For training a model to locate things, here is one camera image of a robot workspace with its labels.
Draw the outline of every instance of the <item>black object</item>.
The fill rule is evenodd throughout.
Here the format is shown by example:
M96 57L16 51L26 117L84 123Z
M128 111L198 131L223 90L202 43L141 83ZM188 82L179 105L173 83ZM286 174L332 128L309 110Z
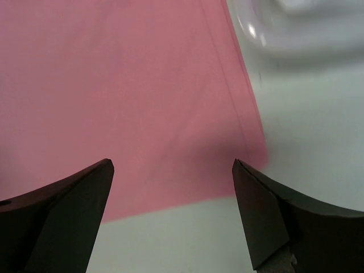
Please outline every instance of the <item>black object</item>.
M0 272L86 272L113 175L111 160L104 159L1 201Z
M364 212L308 197L239 160L233 177L254 270L364 272Z

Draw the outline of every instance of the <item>white surface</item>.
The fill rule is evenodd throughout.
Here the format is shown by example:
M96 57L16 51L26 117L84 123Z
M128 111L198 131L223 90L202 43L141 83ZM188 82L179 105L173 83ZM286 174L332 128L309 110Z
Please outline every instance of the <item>white surface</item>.
M241 28L251 43L274 56L307 57L364 49L364 1L233 0ZM290 13L302 12L302 16Z
M364 61L285 67L238 37L270 154L264 173L314 198L364 210ZM88 268L100 272L252 273L236 200L102 225Z

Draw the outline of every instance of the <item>tabletop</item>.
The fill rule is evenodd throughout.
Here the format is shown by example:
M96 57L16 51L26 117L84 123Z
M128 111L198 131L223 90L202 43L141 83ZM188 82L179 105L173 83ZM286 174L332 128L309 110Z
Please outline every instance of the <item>tabletop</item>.
M364 210L364 60L273 60L233 23L266 136L263 172L321 201ZM101 225L88 267L94 272L253 272L236 199Z

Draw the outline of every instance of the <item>towel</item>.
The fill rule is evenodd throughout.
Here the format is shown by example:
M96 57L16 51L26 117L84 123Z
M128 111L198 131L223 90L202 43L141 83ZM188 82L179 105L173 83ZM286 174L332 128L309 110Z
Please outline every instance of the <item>towel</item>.
M102 158L104 221L234 194L267 161L221 0L0 1L0 200Z

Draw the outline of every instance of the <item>pink fabric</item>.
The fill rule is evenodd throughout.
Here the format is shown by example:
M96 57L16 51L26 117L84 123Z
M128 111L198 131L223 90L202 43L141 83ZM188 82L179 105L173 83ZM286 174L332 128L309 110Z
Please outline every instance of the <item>pink fabric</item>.
M224 5L0 1L0 200L102 158L106 221L232 195L267 151Z

